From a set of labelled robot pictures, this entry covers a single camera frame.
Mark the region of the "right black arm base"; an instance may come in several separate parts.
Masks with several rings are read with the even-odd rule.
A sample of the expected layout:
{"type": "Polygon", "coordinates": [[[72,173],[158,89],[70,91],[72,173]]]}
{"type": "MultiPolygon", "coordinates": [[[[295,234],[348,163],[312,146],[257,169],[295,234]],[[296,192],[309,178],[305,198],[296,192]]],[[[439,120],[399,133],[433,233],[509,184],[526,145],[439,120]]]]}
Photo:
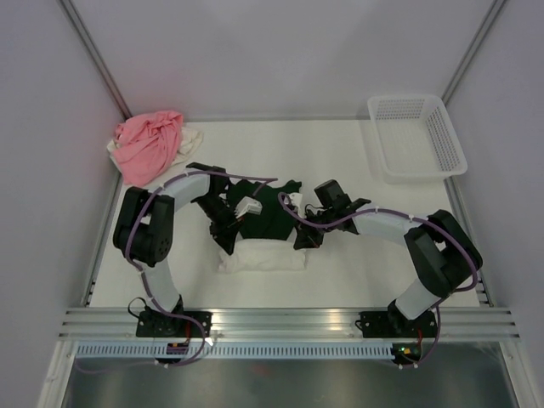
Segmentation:
{"type": "Polygon", "coordinates": [[[360,312],[354,325],[363,338],[432,338],[438,333],[437,320],[432,311],[426,311],[415,320],[400,316],[394,320],[386,311],[360,312]]]}

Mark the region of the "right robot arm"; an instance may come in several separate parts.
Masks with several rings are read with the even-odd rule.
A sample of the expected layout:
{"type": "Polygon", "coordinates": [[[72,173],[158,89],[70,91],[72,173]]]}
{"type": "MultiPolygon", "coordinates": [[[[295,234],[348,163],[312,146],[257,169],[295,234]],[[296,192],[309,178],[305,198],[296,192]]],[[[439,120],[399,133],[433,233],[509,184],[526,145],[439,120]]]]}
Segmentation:
{"type": "Polygon", "coordinates": [[[452,294],[476,286],[483,258],[450,212],[439,209],[418,217],[374,206],[365,198],[351,199],[334,179],[314,192],[320,205],[302,214],[294,194],[278,195],[283,210],[296,220],[296,250],[318,248],[326,233],[340,230],[381,238],[409,253],[416,279],[388,306],[388,326],[393,333],[410,334],[423,314],[452,294]]]}

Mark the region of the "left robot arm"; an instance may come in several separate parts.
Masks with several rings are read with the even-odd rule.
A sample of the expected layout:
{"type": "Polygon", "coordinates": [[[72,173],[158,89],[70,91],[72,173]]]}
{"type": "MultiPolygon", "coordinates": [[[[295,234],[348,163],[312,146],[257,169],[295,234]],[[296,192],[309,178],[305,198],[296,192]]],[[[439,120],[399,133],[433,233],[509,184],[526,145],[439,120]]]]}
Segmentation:
{"type": "Polygon", "coordinates": [[[241,219],[226,201],[233,178],[221,167],[192,163],[153,191],[131,187],[125,193],[113,245],[139,273],[149,307],[158,312],[156,327],[166,336],[175,337],[185,327],[183,298],[167,261],[175,213],[188,204],[198,205],[210,221],[213,240],[232,254],[241,228],[241,219]]]}

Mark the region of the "pink t-shirt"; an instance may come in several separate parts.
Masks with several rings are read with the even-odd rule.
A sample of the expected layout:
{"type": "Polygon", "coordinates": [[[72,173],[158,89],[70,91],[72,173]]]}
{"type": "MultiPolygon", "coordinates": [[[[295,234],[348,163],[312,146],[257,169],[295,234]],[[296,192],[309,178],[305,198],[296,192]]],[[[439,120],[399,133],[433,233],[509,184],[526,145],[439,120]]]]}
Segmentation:
{"type": "Polygon", "coordinates": [[[124,184],[143,187],[172,165],[182,141],[183,120],[177,111],[161,110],[116,126],[111,154],[124,184]]]}

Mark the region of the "white and green t-shirt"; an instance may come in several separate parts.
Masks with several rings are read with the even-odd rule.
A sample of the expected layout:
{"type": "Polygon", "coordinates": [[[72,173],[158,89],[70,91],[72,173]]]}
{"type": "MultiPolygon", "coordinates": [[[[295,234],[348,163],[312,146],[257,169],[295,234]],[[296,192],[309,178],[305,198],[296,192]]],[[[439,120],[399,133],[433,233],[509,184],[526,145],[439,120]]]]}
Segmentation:
{"type": "Polygon", "coordinates": [[[236,206],[245,198],[262,205],[261,213],[243,216],[232,254],[219,251],[220,274],[299,272],[306,270],[306,252],[294,248],[296,220],[282,208],[278,195],[300,193],[303,183],[293,179],[280,187],[241,180],[229,187],[226,201],[236,206]]]}

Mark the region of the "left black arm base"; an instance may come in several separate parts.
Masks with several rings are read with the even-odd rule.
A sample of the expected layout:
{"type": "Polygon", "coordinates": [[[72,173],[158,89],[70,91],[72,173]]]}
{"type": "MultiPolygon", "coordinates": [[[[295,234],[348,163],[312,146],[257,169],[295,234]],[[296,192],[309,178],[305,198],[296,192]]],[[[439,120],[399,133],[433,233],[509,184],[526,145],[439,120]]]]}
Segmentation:
{"type": "Polygon", "coordinates": [[[203,327],[203,331],[201,331],[196,323],[193,323],[192,321],[169,317],[153,309],[146,309],[139,313],[136,337],[188,337],[192,339],[209,336],[213,317],[211,312],[186,311],[184,315],[198,321],[203,327]]]}

